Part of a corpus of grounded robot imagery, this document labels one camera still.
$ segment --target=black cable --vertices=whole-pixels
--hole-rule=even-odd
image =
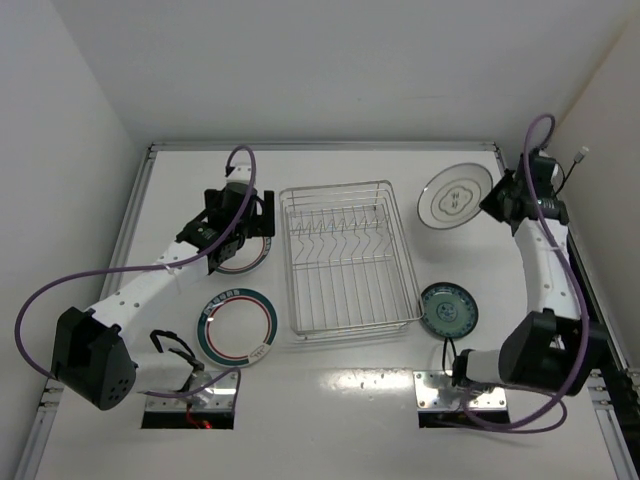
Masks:
[[[573,172],[573,169],[576,168],[577,164],[578,164],[577,162],[573,162],[573,165],[571,165],[571,168],[569,169],[569,173],[567,173],[566,175],[564,174],[564,170],[562,170],[562,183],[560,184],[560,187],[558,188],[558,190],[555,191],[555,195],[556,196],[558,196],[558,194],[562,191],[564,186],[569,181],[569,177],[571,176],[571,173]]]
[[[444,345],[442,346],[442,371],[447,376],[450,376],[450,375],[447,374],[447,367],[446,367],[446,363],[447,363],[447,345],[449,343],[451,344],[451,350],[453,351],[453,359],[455,360],[456,357],[458,356],[458,352],[456,351],[456,346],[453,343],[453,338],[444,337]]]
[[[196,354],[193,353],[193,350],[191,350],[191,347],[189,347],[187,342],[185,342],[180,337],[178,337],[178,335],[176,333],[170,332],[168,330],[153,330],[149,334],[149,338],[151,339],[151,342],[153,343],[153,346],[156,347],[156,350],[158,350],[159,353],[163,353],[163,349],[162,349],[162,345],[160,344],[160,340],[158,339],[158,337],[165,337],[165,338],[169,338],[171,340],[175,340],[180,345],[182,345],[182,347],[184,347],[184,349],[187,352],[189,352],[189,355],[191,355],[193,358],[196,358]]]

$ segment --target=white tabletop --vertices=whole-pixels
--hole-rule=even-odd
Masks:
[[[158,153],[129,264],[155,260],[203,208],[204,189],[224,185],[226,157],[227,152]],[[478,326],[457,342],[459,351],[499,347],[524,318],[522,262],[506,225],[481,214],[457,229],[432,231],[416,215],[422,188],[443,168],[479,163],[497,181],[493,152],[258,151],[257,160],[258,188],[276,195],[296,186],[391,181],[420,288],[458,283],[478,303]],[[411,370],[438,369],[442,341],[419,324],[384,340],[300,346],[289,328],[279,219],[277,224],[278,236],[260,268],[236,278],[214,273],[172,302],[154,325],[195,345],[197,319],[216,294],[247,287],[272,301],[278,335],[269,354],[243,371],[234,429],[141,430],[141,395],[100,412],[66,389],[40,480],[615,478],[586,391],[567,400],[565,425],[542,435],[420,429]],[[143,340],[137,348],[152,351]],[[397,370],[362,388],[364,372],[358,369],[369,368]],[[541,403],[529,394],[507,396],[512,419]]]

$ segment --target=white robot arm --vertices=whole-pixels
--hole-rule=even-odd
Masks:
[[[60,316],[51,365],[59,381],[101,410],[113,408],[131,391],[189,389],[192,375],[204,368],[192,355],[178,349],[136,354],[131,347],[171,299],[233,257],[247,238],[275,235],[274,193],[265,191],[263,200],[253,190],[239,223],[220,245],[181,264],[218,241],[247,193],[250,172],[247,166],[232,167],[223,190],[205,191],[205,209],[156,260],[158,269],[85,311],[72,307]]]
[[[562,255],[569,259],[569,219],[564,203],[555,197],[551,185],[555,160],[535,151],[529,161],[539,205]],[[452,383],[514,385],[556,392],[577,358],[582,331],[580,307],[576,292],[538,221],[525,184],[522,159],[518,171],[507,171],[480,207],[498,221],[511,225],[522,255],[529,314],[499,350],[464,350],[454,361]],[[585,359],[568,395],[580,391],[606,348],[606,329],[592,324]]]

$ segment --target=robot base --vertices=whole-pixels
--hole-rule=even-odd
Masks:
[[[206,378],[214,378],[220,372],[201,372]],[[142,428],[197,428],[187,420],[187,403],[191,417],[198,423],[207,422],[214,430],[232,430],[234,414],[233,398],[236,395],[235,374],[227,375],[212,388],[190,399],[148,397],[142,417]]]
[[[416,404],[421,428],[446,428],[452,425],[474,425],[464,414],[461,401],[464,392],[451,385],[450,371],[414,371]],[[469,409],[479,417],[497,423],[509,422],[507,398],[504,389],[472,394]]]

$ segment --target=metal wire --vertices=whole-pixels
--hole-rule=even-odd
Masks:
[[[303,338],[398,328],[422,315],[387,181],[281,193],[289,307]]]

